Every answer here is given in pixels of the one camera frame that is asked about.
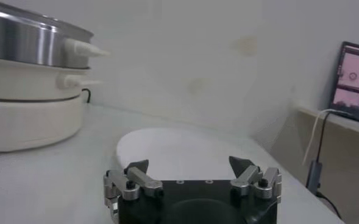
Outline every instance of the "white table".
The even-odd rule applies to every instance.
[[[261,167],[282,171],[280,224],[343,223],[267,152],[249,139],[152,116],[86,105],[83,128],[63,142],[0,154],[0,224],[109,224],[102,176],[115,166],[126,133],[149,127],[199,130],[241,147]]]

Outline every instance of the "shelf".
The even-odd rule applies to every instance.
[[[311,108],[307,108],[307,107],[303,107],[303,106],[297,106],[297,111],[301,112],[303,114],[312,116],[312,117],[316,117],[318,115],[318,113],[320,112],[319,110],[311,109]],[[329,116],[329,118],[327,119],[327,121],[331,122],[333,124],[336,124],[342,128],[349,129],[349,130],[359,133],[359,121],[355,121],[355,120],[348,119],[346,117],[341,117],[341,116],[334,115],[334,114],[331,114]]]

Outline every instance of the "black screw head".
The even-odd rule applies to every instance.
[[[130,190],[136,187],[136,183],[134,181],[126,181],[126,189]]]
[[[266,180],[266,179],[261,179],[259,182],[258,182],[258,185],[262,188],[265,188],[269,185],[269,182]]]

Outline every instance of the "tablet screen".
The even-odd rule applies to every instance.
[[[359,113],[359,46],[344,43],[331,107]]]

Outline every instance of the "stacked white containers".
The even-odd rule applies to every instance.
[[[88,58],[108,53],[74,25],[0,3],[0,152],[39,147],[82,125]]]

